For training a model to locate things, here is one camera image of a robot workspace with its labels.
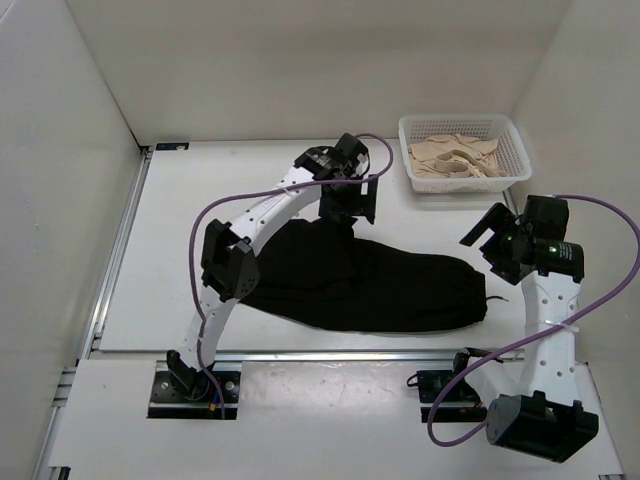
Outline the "black trousers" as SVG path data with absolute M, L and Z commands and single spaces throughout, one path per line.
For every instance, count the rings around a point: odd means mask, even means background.
M 353 223 L 288 221 L 258 256 L 243 304 L 327 331 L 431 333 L 483 321 L 484 274 L 459 258 L 355 237 Z

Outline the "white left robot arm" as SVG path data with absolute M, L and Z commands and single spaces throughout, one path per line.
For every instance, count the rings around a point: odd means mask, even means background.
M 289 220 L 317 203 L 322 218 L 374 221 L 378 177 L 369 167 L 361 136 L 345 133 L 333 146 L 304 151 L 274 189 L 250 194 L 255 203 L 243 213 L 206 226 L 201 255 L 188 256 L 195 314 L 181 346 L 167 353 L 171 384 L 187 400 L 220 388 L 212 367 L 221 334 L 258 284 L 259 253 Z

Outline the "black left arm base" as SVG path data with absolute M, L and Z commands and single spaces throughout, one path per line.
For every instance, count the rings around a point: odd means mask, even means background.
M 236 420 L 241 388 L 241 368 L 231 365 L 230 370 L 214 370 L 224 408 L 221 408 L 219 392 L 213 383 L 204 378 L 204 383 L 193 393 L 174 379 L 166 368 L 157 368 L 147 408 L 150 419 L 172 420 Z

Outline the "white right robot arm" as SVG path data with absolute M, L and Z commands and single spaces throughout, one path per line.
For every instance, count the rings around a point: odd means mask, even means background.
M 578 329 L 566 322 L 579 310 L 585 275 L 583 248 L 565 239 L 568 221 L 566 201 L 531 195 L 521 216 L 496 203 L 462 239 L 471 246 L 492 233 L 480 250 L 492 273 L 520 286 L 525 333 L 537 339 L 524 348 L 518 380 L 500 360 L 482 364 L 487 352 L 472 348 L 456 355 L 449 375 L 455 396 L 478 395 L 484 403 L 490 444 L 554 463 L 568 460 L 599 430 L 575 377 Z

